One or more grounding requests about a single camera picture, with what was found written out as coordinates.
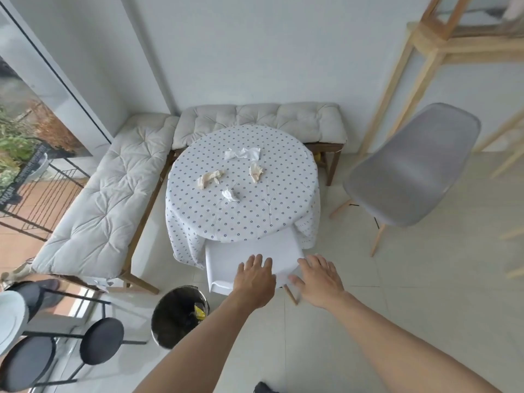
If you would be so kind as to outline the person's left hand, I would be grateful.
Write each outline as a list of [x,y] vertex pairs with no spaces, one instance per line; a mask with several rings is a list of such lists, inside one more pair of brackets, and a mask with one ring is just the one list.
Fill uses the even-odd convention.
[[272,273],[272,258],[263,260],[264,270],[254,271],[255,255],[245,262],[245,277],[234,277],[232,296],[250,312],[264,307],[274,296],[276,276]]

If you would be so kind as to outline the person's right hand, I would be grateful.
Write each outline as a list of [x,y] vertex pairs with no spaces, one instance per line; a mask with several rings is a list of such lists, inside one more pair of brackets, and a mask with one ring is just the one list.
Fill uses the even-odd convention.
[[332,311],[336,304],[346,298],[347,292],[339,275],[338,281],[331,279],[328,262],[330,261],[324,258],[324,275],[309,275],[308,255],[297,260],[301,273],[299,277],[305,282],[305,288],[300,292],[301,297],[318,308]]

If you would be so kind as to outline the person's right forearm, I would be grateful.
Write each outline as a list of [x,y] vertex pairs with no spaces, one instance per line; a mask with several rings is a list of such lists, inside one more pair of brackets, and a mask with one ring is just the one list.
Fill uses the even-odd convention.
[[502,393],[346,291],[324,297],[320,307],[344,326],[391,393]]

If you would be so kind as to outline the white plastic chair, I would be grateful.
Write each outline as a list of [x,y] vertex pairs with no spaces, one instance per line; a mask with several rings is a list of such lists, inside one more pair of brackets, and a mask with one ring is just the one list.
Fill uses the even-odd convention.
[[298,305],[298,294],[290,289],[289,275],[297,274],[297,260],[303,258],[299,236],[294,226],[259,239],[234,243],[206,241],[206,272],[209,291],[228,296],[233,290],[234,279],[240,263],[246,263],[250,255],[272,258],[272,273],[276,275],[276,287],[283,288],[293,304]]

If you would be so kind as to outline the white dotted tablecloth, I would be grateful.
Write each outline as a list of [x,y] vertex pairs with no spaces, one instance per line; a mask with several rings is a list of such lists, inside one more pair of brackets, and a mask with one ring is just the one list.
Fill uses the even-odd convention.
[[[248,159],[224,160],[228,148],[261,148],[257,184]],[[206,172],[224,170],[220,184],[197,187]],[[228,202],[230,189],[239,202]],[[205,268],[205,243],[259,239],[294,226],[302,249],[315,246],[320,185],[312,152],[282,130],[264,126],[224,128],[198,139],[176,158],[168,174],[166,224],[174,259]]]

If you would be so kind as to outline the short wooden bench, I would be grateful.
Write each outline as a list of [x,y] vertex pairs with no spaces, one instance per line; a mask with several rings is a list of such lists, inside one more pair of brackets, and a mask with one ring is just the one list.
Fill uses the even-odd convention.
[[312,154],[317,166],[326,171],[326,186],[331,186],[344,144],[311,142],[304,144]]

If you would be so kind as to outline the large crumpled white tissue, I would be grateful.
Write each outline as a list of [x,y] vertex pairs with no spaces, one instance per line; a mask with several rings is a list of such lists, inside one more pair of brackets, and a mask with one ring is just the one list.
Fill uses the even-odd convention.
[[224,152],[224,160],[231,160],[231,159],[248,159],[249,161],[258,161],[261,153],[261,148],[241,148],[241,149],[232,149],[228,148]]

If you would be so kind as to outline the long beige bench cushion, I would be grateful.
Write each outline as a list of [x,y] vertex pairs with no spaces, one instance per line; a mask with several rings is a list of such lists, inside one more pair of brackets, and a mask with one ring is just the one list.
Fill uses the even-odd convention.
[[121,274],[178,120],[157,113],[128,119],[34,258],[34,273],[97,280]]

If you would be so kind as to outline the black round bar stool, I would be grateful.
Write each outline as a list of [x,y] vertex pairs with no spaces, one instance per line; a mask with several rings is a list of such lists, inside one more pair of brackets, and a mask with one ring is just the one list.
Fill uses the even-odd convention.
[[96,366],[106,363],[113,358],[119,349],[124,345],[146,345],[148,340],[130,340],[125,336],[123,323],[115,318],[109,317],[106,313],[108,306],[112,305],[109,301],[104,301],[95,296],[75,296],[83,302],[99,304],[101,306],[101,318],[91,323],[83,330],[74,327],[65,336],[65,339],[75,340],[78,344],[78,354],[80,358],[79,366],[63,382],[71,384],[78,382],[78,374],[85,366]]
[[0,390],[17,393],[23,390],[77,383],[76,378],[40,382],[56,355],[52,337],[25,337],[5,356],[0,365]]

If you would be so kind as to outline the dark grey object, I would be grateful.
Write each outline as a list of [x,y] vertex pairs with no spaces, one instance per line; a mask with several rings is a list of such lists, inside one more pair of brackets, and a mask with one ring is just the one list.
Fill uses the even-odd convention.
[[44,279],[38,281],[20,281],[11,284],[6,291],[19,293],[28,309],[28,320],[41,310],[55,307],[60,301],[61,296],[55,294],[60,288],[60,280]]

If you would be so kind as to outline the white round object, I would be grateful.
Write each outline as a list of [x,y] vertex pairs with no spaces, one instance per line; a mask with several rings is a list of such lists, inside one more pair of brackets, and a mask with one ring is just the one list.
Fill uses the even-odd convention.
[[22,336],[29,310],[21,294],[0,292],[0,357],[7,354]]

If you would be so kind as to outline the black metal balcony railing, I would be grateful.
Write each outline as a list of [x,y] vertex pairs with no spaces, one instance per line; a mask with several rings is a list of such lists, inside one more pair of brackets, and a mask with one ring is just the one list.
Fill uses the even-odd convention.
[[0,193],[0,228],[45,242],[91,177],[70,153],[43,143]]

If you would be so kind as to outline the green plant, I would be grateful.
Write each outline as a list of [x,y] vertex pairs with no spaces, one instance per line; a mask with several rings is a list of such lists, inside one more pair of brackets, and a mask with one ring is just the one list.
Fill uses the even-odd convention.
[[23,124],[11,118],[0,104],[0,193],[14,183],[43,143],[28,133]]

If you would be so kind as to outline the white window frame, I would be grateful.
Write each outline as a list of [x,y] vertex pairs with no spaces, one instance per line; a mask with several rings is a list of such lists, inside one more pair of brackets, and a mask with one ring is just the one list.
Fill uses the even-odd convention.
[[100,162],[107,131],[10,0],[0,0],[0,56]]

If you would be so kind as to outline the light wooden shelf frame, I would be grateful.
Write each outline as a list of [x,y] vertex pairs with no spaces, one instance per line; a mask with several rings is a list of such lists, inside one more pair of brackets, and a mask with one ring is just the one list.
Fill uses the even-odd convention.
[[[385,142],[415,114],[441,66],[524,63],[524,0],[500,0],[499,5],[488,3],[486,8],[470,8],[473,0],[453,0],[441,9],[444,2],[431,0],[420,20],[407,24],[402,52],[358,149],[357,162],[370,155],[371,143],[413,51],[420,53],[425,61]],[[523,120],[524,108],[472,151],[484,150]]]

